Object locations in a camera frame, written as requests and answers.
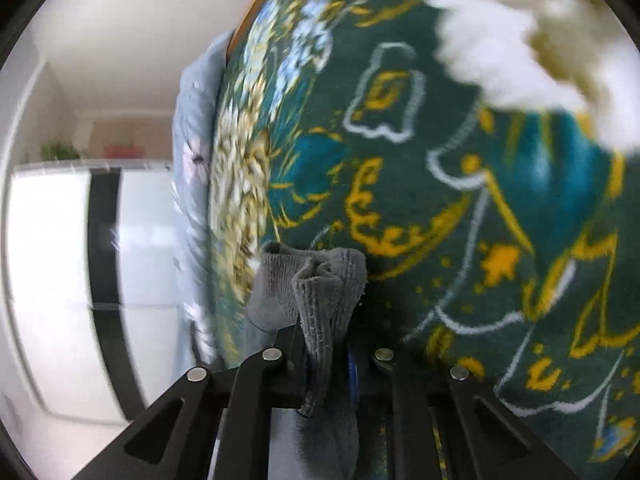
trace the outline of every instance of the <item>green blanket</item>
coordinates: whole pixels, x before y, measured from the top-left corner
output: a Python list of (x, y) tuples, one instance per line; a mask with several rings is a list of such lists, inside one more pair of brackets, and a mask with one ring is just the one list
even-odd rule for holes
[(612, 478), (638, 442), (639, 67), (601, 0), (267, 0), (212, 158), (226, 364), (264, 241), (356, 248), (372, 341), (491, 380)]

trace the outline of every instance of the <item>black panel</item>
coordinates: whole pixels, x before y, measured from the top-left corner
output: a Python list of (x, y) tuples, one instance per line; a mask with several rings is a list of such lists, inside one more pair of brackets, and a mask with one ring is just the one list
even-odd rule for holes
[(145, 410), (129, 359), (120, 313), (117, 238), (120, 172), (92, 170), (87, 214), (87, 265), (95, 334), (111, 386), (127, 420)]

